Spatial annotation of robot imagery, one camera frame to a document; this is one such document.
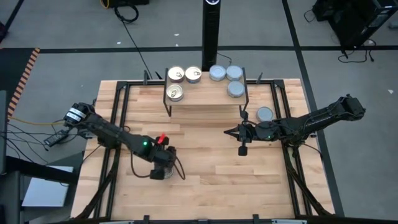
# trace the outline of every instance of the red clip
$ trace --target red clip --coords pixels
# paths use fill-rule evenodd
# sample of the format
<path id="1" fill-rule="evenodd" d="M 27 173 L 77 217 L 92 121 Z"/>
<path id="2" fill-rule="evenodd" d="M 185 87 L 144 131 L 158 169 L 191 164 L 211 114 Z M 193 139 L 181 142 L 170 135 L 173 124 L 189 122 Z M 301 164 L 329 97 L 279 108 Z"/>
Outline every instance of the red clip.
<path id="1" fill-rule="evenodd" d="M 160 135 L 159 140 L 157 141 L 158 144 L 162 144 L 164 138 L 166 137 L 166 135 L 164 133 L 162 133 L 162 135 Z"/>

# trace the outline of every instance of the silver can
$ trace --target silver can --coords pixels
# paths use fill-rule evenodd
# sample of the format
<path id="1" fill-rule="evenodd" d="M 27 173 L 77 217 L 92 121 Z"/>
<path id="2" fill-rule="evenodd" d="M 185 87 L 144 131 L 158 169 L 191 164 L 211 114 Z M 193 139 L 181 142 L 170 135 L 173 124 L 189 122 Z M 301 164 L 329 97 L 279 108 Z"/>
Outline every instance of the silver can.
<path id="1" fill-rule="evenodd" d="M 181 83 L 185 79 L 185 71 L 182 67 L 172 67 L 167 72 L 167 76 L 169 76 L 172 83 Z"/>
<path id="2" fill-rule="evenodd" d="M 187 68 L 185 71 L 185 77 L 187 78 L 187 81 L 191 84 L 200 82 L 200 78 L 201 78 L 200 68 L 195 67 L 195 66 Z"/>
<path id="3" fill-rule="evenodd" d="M 210 67 L 210 78 L 214 81 L 222 81 L 225 78 L 226 70 L 221 65 L 213 65 Z"/>
<path id="4" fill-rule="evenodd" d="M 243 76 L 243 70 L 239 66 L 231 65 L 226 69 L 226 78 L 231 81 L 239 81 Z"/>
<path id="5" fill-rule="evenodd" d="M 256 118 L 258 121 L 263 122 L 263 121 L 272 121 L 274 119 L 274 113 L 272 112 L 271 109 L 269 109 L 266 106 L 260 107 L 257 110 L 256 113 Z"/>
<path id="6" fill-rule="evenodd" d="M 244 93 L 244 85 L 238 81 L 230 82 L 227 86 L 227 92 L 230 97 L 239 98 Z"/>
<path id="7" fill-rule="evenodd" d="M 170 85 L 167 90 L 167 97 L 174 102 L 180 101 L 183 98 L 182 87 L 178 84 Z"/>

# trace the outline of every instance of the black pole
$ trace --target black pole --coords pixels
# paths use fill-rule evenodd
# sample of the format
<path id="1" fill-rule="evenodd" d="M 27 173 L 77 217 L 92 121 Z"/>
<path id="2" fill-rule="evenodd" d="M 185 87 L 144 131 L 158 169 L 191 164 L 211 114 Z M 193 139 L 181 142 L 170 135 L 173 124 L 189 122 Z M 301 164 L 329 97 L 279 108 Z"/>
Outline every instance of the black pole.
<path id="1" fill-rule="evenodd" d="M 203 0 L 203 33 L 201 70 L 208 72 L 217 62 L 218 33 L 220 31 L 221 0 Z"/>

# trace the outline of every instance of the wooden tabletop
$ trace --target wooden tabletop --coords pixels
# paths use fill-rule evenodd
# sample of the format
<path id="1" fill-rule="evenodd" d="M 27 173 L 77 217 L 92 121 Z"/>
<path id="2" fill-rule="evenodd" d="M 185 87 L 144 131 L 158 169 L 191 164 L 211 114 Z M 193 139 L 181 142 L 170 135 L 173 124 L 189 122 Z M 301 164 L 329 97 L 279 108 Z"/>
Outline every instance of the wooden tabletop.
<path id="1" fill-rule="evenodd" d="M 308 113 L 300 80 L 284 81 L 292 116 Z M 102 81 L 99 88 L 96 112 L 107 120 L 111 117 L 116 83 Z M 248 156 L 239 157 L 240 142 L 223 134 L 224 130 L 241 122 L 238 106 L 176 106 L 169 118 L 162 103 L 163 90 L 162 86 L 132 86 L 126 126 L 132 133 L 152 137 L 165 133 L 170 138 L 170 145 L 177 148 L 187 179 L 182 180 L 178 175 L 161 181 L 139 179 L 132 174 L 130 152 L 123 147 L 113 220 L 142 220 L 144 215 L 150 215 L 152 220 L 250 219 L 253 214 L 259 214 L 260 218 L 294 217 L 279 141 L 253 142 L 248 144 Z M 249 85 L 248 92 L 250 120 L 256 120 L 256 111 L 262 106 L 274 110 L 271 89 L 267 85 Z M 282 106 L 279 90 L 278 99 Z M 121 109 L 116 124 L 119 124 L 120 115 Z M 318 147 L 315 139 L 308 139 L 306 143 Z M 88 141 L 85 156 L 96 147 L 95 140 Z M 300 155 L 308 188 L 333 213 L 319 153 L 302 146 Z M 82 165 L 72 217 L 84 209 L 96 192 L 103 156 L 104 149 L 100 148 Z M 146 175 L 153 169 L 153 164 L 135 157 L 134 169 L 138 174 Z M 304 213 L 299 190 L 297 196 Z M 105 193 L 102 215 L 107 198 Z"/>

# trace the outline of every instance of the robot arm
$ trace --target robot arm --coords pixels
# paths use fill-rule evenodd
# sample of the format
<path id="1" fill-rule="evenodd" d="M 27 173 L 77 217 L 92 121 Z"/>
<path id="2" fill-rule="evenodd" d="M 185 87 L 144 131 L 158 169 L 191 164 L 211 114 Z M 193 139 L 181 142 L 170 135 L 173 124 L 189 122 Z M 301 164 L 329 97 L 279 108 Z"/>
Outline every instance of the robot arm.
<path id="1" fill-rule="evenodd" d="M 164 179 L 165 170 L 172 172 L 176 160 L 176 150 L 170 146 L 169 139 L 165 136 L 153 139 L 149 136 L 130 134 L 123 128 L 117 127 L 95 113 L 93 106 L 86 103 L 75 103 L 63 118 L 65 126 L 86 129 L 98 137 L 98 144 L 116 148 L 121 143 L 125 144 L 132 154 L 141 159 L 154 162 L 155 169 L 151 171 L 151 179 Z"/>
<path id="2" fill-rule="evenodd" d="M 236 137 L 243 143 L 239 148 L 239 155 L 245 156 L 246 143 L 281 140 L 290 146 L 299 146 L 311 133 L 322 130 L 337 121 L 359 120 L 364 116 L 365 111 L 357 98 L 347 95 L 325 108 L 298 118 L 275 119 L 259 124 L 245 119 L 242 124 L 224 133 Z"/>

